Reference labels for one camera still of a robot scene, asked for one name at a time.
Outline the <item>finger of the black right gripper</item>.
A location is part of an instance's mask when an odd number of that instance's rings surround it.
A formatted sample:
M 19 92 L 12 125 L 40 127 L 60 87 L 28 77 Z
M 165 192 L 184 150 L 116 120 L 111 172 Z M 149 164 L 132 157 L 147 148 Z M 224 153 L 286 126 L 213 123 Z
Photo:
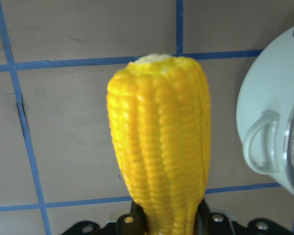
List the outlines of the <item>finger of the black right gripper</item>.
M 226 214 L 210 211 L 205 200 L 197 208 L 198 235 L 232 235 L 233 228 Z

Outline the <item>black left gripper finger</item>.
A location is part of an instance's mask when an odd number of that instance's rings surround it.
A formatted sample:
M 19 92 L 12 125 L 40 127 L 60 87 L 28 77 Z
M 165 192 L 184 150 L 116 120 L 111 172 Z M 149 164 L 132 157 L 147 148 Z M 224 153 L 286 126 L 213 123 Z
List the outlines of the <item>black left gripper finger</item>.
M 116 234 L 118 235 L 145 235 L 147 223 L 145 213 L 141 206 L 131 203 L 130 212 L 121 215 L 116 222 Z

